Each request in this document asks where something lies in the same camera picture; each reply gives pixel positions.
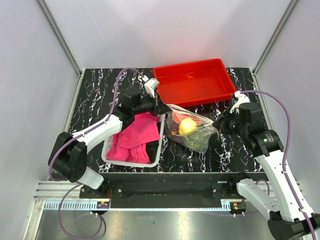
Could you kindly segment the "clear zip top bag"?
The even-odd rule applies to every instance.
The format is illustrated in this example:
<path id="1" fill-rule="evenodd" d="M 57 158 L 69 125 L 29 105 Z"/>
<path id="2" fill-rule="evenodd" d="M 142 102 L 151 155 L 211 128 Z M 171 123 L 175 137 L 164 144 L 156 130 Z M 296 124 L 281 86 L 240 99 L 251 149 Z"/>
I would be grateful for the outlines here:
<path id="1" fill-rule="evenodd" d="M 188 110 L 186 110 L 180 106 L 174 105 L 174 104 L 168 104 L 167 106 L 169 106 L 169 109 L 170 109 L 170 111 L 167 113 L 167 119 L 166 119 L 166 124 L 168 127 L 168 138 L 176 143 L 181 144 L 183 147 L 185 147 L 186 136 L 190 135 L 191 133 L 193 133 L 195 131 L 207 131 L 207 132 L 211 133 L 211 136 L 218 133 L 218 130 L 213 126 L 214 122 L 211 119 L 204 117 L 202 115 L 199 115 L 197 113 L 188 111 Z M 195 116 L 195 117 L 202 119 L 203 122 L 201 124 L 197 124 L 197 127 L 193 132 L 191 132 L 187 135 L 180 135 L 179 134 L 179 124 L 174 122 L 174 120 L 172 118 L 172 112 L 176 112 L 179 114 L 192 115 L 192 116 Z"/>

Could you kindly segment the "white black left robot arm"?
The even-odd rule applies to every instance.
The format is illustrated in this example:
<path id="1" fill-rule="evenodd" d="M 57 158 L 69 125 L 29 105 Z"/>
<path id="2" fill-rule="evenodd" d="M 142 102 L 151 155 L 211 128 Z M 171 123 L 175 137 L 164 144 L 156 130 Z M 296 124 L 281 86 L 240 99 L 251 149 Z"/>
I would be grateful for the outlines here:
<path id="1" fill-rule="evenodd" d="M 48 160 L 49 172 L 56 171 L 71 183 L 86 185 L 95 197 L 103 198 L 108 193 L 108 183 L 87 166 L 87 154 L 130 126 L 136 115 L 150 113 L 158 117 L 169 111 L 157 95 L 124 93 L 104 119 L 75 134 L 64 131 L 58 135 Z"/>

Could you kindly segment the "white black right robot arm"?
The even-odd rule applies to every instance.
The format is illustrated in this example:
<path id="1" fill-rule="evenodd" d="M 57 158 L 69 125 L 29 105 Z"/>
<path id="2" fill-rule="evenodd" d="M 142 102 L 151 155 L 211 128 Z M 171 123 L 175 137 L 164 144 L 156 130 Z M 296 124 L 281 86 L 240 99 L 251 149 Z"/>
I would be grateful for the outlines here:
<path id="1" fill-rule="evenodd" d="M 222 133 L 237 134 L 262 166 L 274 196 L 246 174 L 227 185 L 232 198 L 244 197 L 263 215 L 275 240 L 315 240 L 320 215 L 307 203 L 287 161 L 287 146 L 263 122 L 257 103 L 236 103 L 224 114 Z"/>

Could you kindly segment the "red fake food piece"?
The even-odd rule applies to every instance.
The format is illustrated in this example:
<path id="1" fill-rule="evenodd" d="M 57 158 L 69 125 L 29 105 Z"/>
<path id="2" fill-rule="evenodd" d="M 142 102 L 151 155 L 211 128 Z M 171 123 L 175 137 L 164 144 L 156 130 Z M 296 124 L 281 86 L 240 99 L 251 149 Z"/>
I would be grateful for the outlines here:
<path id="1" fill-rule="evenodd" d="M 177 113 L 177 112 L 172 112 L 172 119 L 174 120 L 175 123 L 177 123 L 178 125 L 181 124 L 182 120 L 190 118 L 193 121 L 195 121 L 198 125 L 200 125 L 203 120 L 199 117 L 196 117 L 194 115 L 188 115 L 188 114 L 182 114 L 182 113 Z"/>

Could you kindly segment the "yellow fake fruit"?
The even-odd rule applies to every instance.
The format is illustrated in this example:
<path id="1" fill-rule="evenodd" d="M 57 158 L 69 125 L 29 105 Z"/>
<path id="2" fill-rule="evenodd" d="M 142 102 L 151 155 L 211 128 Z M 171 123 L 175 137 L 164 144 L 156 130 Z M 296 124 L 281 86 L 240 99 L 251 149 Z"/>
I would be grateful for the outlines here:
<path id="1" fill-rule="evenodd" d="M 178 128 L 180 135 L 188 135 L 197 128 L 197 123 L 190 117 L 183 119 Z"/>

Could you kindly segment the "green fake vegetable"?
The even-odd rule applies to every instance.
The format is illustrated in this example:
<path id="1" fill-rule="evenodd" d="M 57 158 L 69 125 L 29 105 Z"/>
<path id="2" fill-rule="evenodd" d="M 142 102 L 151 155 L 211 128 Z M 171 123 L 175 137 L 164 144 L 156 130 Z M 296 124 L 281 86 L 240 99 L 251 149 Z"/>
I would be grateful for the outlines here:
<path id="1" fill-rule="evenodd" d="M 198 153 L 205 153 L 208 149 L 211 133 L 196 130 L 185 137 L 185 147 Z"/>

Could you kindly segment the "red plastic tray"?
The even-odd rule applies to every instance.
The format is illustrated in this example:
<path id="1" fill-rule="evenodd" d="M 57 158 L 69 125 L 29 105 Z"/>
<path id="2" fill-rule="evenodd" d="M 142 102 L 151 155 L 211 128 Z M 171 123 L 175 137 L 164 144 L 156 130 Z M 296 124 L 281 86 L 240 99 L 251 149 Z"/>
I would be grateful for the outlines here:
<path id="1" fill-rule="evenodd" d="M 165 104 L 192 107 L 223 102 L 236 92 L 219 58 L 155 67 L 153 75 Z"/>

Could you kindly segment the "black cloth in basket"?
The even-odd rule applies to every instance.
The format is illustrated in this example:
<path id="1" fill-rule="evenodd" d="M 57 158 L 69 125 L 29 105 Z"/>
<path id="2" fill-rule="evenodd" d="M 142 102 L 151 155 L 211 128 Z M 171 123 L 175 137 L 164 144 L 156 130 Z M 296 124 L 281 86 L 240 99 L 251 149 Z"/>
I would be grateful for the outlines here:
<path id="1" fill-rule="evenodd" d="M 159 141 L 151 141 L 146 143 L 145 151 L 149 159 L 149 163 L 152 164 L 156 160 L 157 152 L 159 147 Z"/>

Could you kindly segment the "pink cloth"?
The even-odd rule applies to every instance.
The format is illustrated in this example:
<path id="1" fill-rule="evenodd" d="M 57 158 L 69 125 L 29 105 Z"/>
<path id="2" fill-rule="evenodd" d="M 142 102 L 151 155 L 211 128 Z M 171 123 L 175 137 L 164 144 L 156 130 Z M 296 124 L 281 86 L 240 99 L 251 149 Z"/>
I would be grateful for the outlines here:
<path id="1" fill-rule="evenodd" d="M 151 164 L 147 153 L 147 144 L 160 140 L 157 116 L 141 113 L 126 129 L 112 136 L 112 145 L 106 153 L 106 159 L 134 164 Z"/>

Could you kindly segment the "white perforated plastic basket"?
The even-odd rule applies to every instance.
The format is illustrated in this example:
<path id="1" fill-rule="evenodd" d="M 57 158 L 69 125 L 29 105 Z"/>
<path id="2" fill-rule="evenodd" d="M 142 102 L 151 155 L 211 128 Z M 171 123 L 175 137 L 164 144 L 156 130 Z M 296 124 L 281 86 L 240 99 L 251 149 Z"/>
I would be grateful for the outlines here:
<path id="1" fill-rule="evenodd" d="M 155 167 L 158 162 L 159 162 L 159 158 L 160 158 L 160 153 L 161 153 L 161 146 L 162 146 L 162 136 L 163 136 L 163 130 L 164 130 L 164 121 L 165 121 L 165 115 L 161 115 L 158 117 L 158 123 L 157 123 L 157 127 L 158 127 L 158 132 L 159 132 L 159 146 L 158 146 L 158 150 L 157 150 L 157 154 L 156 154 L 156 159 L 154 161 L 154 163 L 151 164 L 142 164 L 142 163 L 130 163 L 130 162 L 123 162 L 123 161 L 115 161 L 115 160 L 108 160 L 106 157 L 106 153 L 107 151 L 109 151 L 111 149 L 112 146 L 112 141 L 113 141 L 113 134 L 112 136 L 108 137 L 103 144 L 103 149 L 102 149 L 102 153 L 101 153 L 101 158 L 104 162 L 109 163 L 109 164 L 113 164 L 113 165 L 118 165 L 118 166 L 125 166 L 125 167 L 136 167 L 136 168 L 153 168 Z"/>

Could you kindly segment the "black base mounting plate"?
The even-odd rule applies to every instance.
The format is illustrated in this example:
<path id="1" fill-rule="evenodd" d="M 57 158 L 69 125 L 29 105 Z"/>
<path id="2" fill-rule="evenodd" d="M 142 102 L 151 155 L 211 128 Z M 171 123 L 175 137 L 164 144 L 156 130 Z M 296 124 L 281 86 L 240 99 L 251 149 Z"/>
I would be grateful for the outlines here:
<path id="1" fill-rule="evenodd" d="M 236 181 L 267 180 L 261 172 L 241 173 L 104 173 L 106 182 L 97 192 L 83 186 L 81 199 L 111 198 L 111 208 L 129 210 L 226 211 L 229 201 L 241 200 Z"/>

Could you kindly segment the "aluminium frame rail left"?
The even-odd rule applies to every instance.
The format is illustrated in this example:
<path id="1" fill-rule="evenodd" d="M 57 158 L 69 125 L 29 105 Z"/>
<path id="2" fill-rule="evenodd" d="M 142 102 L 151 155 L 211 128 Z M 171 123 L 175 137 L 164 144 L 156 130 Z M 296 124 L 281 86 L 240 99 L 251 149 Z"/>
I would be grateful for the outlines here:
<path id="1" fill-rule="evenodd" d="M 82 73 L 81 68 L 79 67 L 79 64 L 77 63 L 74 55 L 72 54 L 47 2 L 45 0 L 35 0 L 37 3 L 40 11 L 42 12 L 45 20 L 47 21 L 50 29 L 52 30 L 61 50 L 63 51 L 66 59 L 68 60 L 71 68 L 75 72 L 75 74 L 79 77 Z"/>

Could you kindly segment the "aluminium frame rail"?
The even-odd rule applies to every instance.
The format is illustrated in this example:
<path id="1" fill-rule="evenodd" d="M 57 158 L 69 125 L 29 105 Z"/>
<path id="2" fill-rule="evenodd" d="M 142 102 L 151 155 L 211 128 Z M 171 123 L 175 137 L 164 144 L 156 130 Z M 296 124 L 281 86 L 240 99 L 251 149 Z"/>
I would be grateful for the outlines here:
<path id="1" fill-rule="evenodd" d="M 275 45 L 276 41 L 278 40 L 279 36 L 281 35 L 282 31 L 284 30 L 287 22 L 289 21 L 291 15 L 295 11 L 297 5 L 299 4 L 299 0 L 290 0 L 286 9 L 284 10 L 278 24 L 276 25 L 270 39 L 268 40 L 261 56 L 259 57 L 256 65 L 252 69 L 252 72 L 256 75 L 259 70 L 261 69 L 263 63 L 267 59 L 269 53 L 271 52 L 273 46 Z"/>
<path id="2" fill-rule="evenodd" d="M 47 21 L 50 29 L 52 30 L 61 50 L 63 51 L 66 59 L 68 60 L 71 68 L 75 72 L 75 74 L 79 77 L 82 73 L 81 68 L 79 67 L 79 64 L 77 63 L 74 55 L 72 54 L 47 2 L 45 0 L 35 0 L 37 3 L 40 11 L 42 12 L 45 20 Z"/>

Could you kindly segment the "aluminium frame rail right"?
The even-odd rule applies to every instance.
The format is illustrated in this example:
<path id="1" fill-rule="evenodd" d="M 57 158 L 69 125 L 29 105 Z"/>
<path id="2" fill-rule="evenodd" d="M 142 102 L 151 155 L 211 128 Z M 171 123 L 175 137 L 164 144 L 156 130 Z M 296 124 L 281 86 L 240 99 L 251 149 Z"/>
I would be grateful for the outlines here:
<path id="1" fill-rule="evenodd" d="M 273 46 L 275 45 L 276 41 L 278 40 L 279 36 L 281 35 L 282 31 L 284 30 L 287 22 L 289 21 L 291 15 L 295 11 L 297 5 L 299 4 L 299 0 L 290 0 L 286 9 L 284 10 L 278 24 L 276 25 L 270 39 L 268 40 L 261 56 L 259 57 L 256 65 L 252 69 L 252 72 L 256 75 L 259 70 L 261 69 L 263 63 L 267 59 L 269 53 L 271 52 Z"/>

